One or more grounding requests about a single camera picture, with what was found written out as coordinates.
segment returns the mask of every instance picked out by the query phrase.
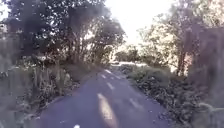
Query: asphalt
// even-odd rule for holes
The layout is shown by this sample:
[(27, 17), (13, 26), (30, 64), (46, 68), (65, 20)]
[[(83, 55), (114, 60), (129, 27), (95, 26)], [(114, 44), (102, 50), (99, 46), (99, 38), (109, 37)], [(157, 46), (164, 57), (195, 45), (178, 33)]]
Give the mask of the asphalt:
[(118, 71), (93, 74), (71, 96), (49, 105), (40, 128), (170, 128), (165, 109), (130, 86)]

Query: sunlight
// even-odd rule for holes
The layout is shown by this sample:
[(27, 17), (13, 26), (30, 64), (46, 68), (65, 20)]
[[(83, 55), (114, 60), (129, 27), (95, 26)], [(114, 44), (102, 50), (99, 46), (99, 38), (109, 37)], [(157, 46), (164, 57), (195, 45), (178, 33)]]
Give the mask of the sunlight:
[(4, 18), (8, 17), (9, 9), (8, 7), (2, 3), (2, 0), (0, 0), (0, 12), (3, 12), (0, 14), (0, 21), (2, 21)]
[(174, 0), (107, 0), (113, 17), (117, 18), (125, 30), (129, 43), (140, 40), (139, 28), (152, 23), (154, 16), (168, 11)]
[(97, 95), (99, 99), (99, 110), (105, 123), (110, 128), (118, 128), (118, 123), (117, 123), (115, 114), (112, 108), (110, 107), (107, 99), (100, 93)]
[(80, 126), (77, 124), (77, 125), (74, 126), (74, 128), (80, 128)]

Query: green foliage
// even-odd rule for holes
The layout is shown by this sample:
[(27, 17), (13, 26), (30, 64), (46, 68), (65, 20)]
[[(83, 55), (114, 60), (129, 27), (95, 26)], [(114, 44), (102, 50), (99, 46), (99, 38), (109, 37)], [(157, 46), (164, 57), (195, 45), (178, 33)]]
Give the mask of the green foliage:
[(11, 11), (4, 24), (10, 33), (18, 35), (20, 58), (65, 52), (68, 60), (79, 62), (90, 52), (102, 59), (104, 53), (96, 51), (122, 43), (124, 34), (104, 2), (9, 0), (5, 3)]
[(186, 78), (173, 76), (152, 67), (135, 67), (128, 71), (125, 73), (134, 81), (133, 86), (155, 98), (169, 111), (169, 116), (174, 121), (183, 125), (182, 127), (190, 125), (193, 115), (197, 112), (198, 95)]

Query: shrub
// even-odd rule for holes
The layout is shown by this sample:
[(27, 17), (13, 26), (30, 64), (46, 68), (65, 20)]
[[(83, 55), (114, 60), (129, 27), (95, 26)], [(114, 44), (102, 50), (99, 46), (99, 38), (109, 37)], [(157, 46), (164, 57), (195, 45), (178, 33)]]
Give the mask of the shrub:
[(43, 107), (78, 87), (59, 67), (13, 67), (1, 73), (0, 85), (0, 127), (15, 128), (30, 128), (29, 120)]
[(196, 112), (198, 95), (186, 78), (151, 67), (136, 68), (127, 77), (147, 96), (156, 99), (175, 121), (188, 126)]
[(129, 74), (133, 71), (135, 67), (136, 66), (134, 65), (123, 64), (122, 66), (119, 67), (119, 70), (124, 74)]

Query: dry grass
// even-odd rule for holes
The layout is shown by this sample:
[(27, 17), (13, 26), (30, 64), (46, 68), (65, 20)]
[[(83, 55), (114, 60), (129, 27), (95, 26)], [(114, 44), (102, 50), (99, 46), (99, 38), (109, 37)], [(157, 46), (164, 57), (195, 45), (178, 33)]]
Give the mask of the dry grass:
[(55, 97), (78, 87), (62, 68), (14, 67), (0, 77), (0, 128), (21, 128)]

